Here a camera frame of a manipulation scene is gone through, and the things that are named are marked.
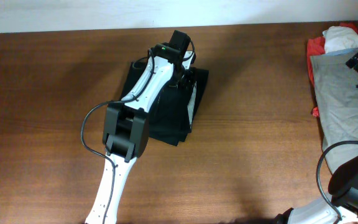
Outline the red garment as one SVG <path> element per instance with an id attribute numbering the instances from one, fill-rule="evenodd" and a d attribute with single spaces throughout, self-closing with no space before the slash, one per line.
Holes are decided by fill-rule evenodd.
<path id="1" fill-rule="evenodd" d="M 353 23 L 341 22 L 339 24 L 339 27 L 350 28 L 358 35 L 358 28 Z M 326 39 L 323 36 L 321 36 L 314 39 L 309 39 L 306 45 L 306 61 L 308 67 L 308 76 L 310 79 L 312 90 L 314 90 L 314 77 L 313 77 L 313 68 L 312 68 L 310 57 L 322 55 L 326 53 L 324 49 L 325 41 Z"/>

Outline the black shorts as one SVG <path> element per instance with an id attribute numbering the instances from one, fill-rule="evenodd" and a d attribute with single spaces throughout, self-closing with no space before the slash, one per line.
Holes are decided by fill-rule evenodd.
<path id="1" fill-rule="evenodd" d="M 122 91 L 113 135 L 137 146 L 153 138 L 177 146 L 191 133 L 193 118 L 208 80 L 208 71 L 196 68 L 192 90 L 169 87 L 168 66 L 156 66 L 155 73 L 143 62 L 133 62 Z"/>

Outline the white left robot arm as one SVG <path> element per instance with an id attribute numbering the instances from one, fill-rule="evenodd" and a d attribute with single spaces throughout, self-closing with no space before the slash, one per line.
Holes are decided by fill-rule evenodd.
<path id="1" fill-rule="evenodd" d="M 106 107 L 103 144 L 105 152 L 93 154 L 105 161 L 94 204 L 86 223 L 116 223 L 119 202 L 127 177 L 149 140 L 149 118 L 153 106 L 161 105 L 169 121 L 192 125 L 196 104 L 195 51 L 190 36 L 175 30 L 169 42 L 148 50 L 147 64 L 132 89 Z"/>

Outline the grey trousers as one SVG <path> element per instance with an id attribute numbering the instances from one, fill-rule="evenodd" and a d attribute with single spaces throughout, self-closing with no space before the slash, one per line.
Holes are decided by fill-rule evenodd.
<path id="1" fill-rule="evenodd" d="M 358 73 L 346 65 L 356 53 L 347 49 L 310 57 L 322 150 L 340 141 L 358 141 Z"/>

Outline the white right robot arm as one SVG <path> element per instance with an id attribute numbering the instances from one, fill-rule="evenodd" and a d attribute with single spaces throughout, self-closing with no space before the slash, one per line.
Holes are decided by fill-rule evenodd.
<path id="1" fill-rule="evenodd" d="M 274 223 L 358 222 L 358 50 L 310 60 L 323 130 L 316 168 L 321 196 L 277 215 Z"/>

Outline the white garment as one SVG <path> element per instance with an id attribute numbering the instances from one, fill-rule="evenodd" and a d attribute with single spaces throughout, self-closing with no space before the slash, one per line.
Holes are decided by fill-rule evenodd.
<path id="1" fill-rule="evenodd" d="M 358 33 L 349 27 L 331 26 L 323 31 L 326 54 L 358 48 Z"/>

